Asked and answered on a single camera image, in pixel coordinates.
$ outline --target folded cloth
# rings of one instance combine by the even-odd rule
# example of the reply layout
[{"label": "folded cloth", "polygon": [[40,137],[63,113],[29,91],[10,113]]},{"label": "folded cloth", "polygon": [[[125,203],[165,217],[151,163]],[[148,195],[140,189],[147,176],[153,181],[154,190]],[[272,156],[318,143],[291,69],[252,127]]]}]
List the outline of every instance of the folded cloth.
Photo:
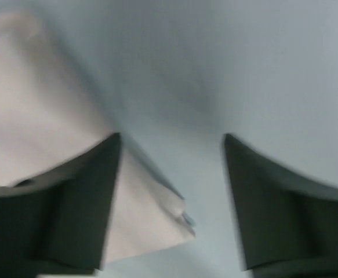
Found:
[{"label": "folded cloth", "polygon": [[[25,10],[0,13],[0,186],[44,173],[113,132],[43,23]],[[193,239],[184,200],[126,148],[120,165],[102,264]]]}]

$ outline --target white cloth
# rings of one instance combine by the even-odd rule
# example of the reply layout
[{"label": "white cloth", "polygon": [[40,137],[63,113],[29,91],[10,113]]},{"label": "white cloth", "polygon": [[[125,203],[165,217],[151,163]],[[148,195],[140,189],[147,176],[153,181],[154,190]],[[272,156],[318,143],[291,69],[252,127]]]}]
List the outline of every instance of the white cloth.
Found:
[{"label": "white cloth", "polygon": [[[48,36],[29,12],[0,13],[0,186],[62,164],[113,132]],[[104,262],[193,239],[184,208],[124,149]]]}]

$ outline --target gray surface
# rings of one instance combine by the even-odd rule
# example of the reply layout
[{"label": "gray surface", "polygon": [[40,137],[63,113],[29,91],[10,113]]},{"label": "gray surface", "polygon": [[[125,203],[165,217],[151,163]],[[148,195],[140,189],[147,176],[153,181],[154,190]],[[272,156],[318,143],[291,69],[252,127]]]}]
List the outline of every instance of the gray surface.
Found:
[{"label": "gray surface", "polygon": [[197,223],[196,241],[108,265],[101,277],[246,275],[221,165],[225,131],[338,185],[338,1],[32,2]]}]

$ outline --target cloth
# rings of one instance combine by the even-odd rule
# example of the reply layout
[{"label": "cloth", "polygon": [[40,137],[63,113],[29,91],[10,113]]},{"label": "cloth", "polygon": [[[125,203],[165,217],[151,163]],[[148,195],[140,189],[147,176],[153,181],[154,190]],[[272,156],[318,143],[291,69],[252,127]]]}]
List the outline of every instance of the cloth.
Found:
[{"label": "cloth", "polygon": [[[114,131],[42,22],[24,10],[0,13],[0,186],[46,172]],[[193,239],[184,200],[126,148],[120,165],[103,263]]]}]

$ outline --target beige fabric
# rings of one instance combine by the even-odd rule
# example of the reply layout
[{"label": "beige fabric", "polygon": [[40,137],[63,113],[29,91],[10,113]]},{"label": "beige fabric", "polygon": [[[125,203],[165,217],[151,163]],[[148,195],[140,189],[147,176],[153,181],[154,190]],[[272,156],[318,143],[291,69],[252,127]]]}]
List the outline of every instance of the beige fabric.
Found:
[{"label": "beige fabric", "polygon": [[[0,14],[0,186],[47,171],[112,133],[47,35],[28,12]],[[183,200],[125,149],[104,262],[192,239],[183,211]]]}]

